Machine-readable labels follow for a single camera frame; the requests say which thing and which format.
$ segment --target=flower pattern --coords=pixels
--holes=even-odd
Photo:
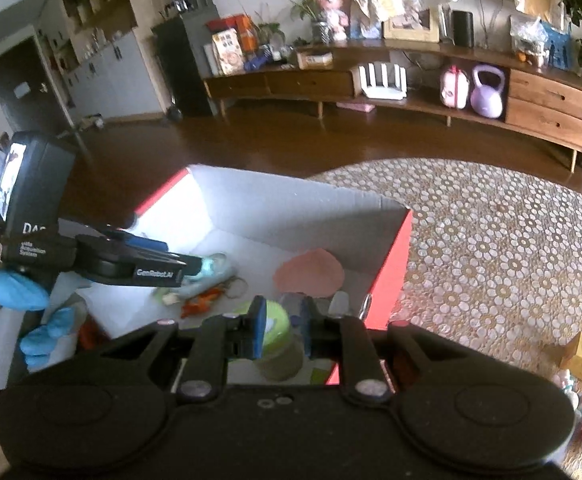
[[[377,160],[316,180],[413,209],[392,319],[550,376],[546,346],[582,331],[582,195],[514,171],[424,158]],[[563,467],[582,479],[582,445]]]

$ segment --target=green lid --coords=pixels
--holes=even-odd
[[[251,303],[242,303],[236,314],[246,314]],[[280,352],[293,338],[289,314],[276,301],[267,300],[267,326],[264,331],[262,356],[268,357]]]

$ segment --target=pink oval object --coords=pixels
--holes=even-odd
[[[283,263],[273,275],[280,292],[299,292],[314,298],[333,296],[344,283],[344,269],[331,253],[314,249]]]

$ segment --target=hand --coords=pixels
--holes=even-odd
[[[65,306],[55,311],[46,325],[35,328],[22,338],[20,350],[24,354],[24,361],[29,371],[49,362],[49,356],[56,347],[58,339],[72,331],[75,320],[75,308]]]
[[[29,278],[0,269],[0,306],[14,310],[44,310],[49,305],[47,291]]]

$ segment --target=container with green lid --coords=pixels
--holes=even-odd
[[[248,309],[249,303],[243,303],[235,312],[246,314]],[[267,300],[262,357],[254,361],[258,370],[270,381],[284,381],[300,371],[304,358],[303,348],[291,329],[289,314],[279,303]]]

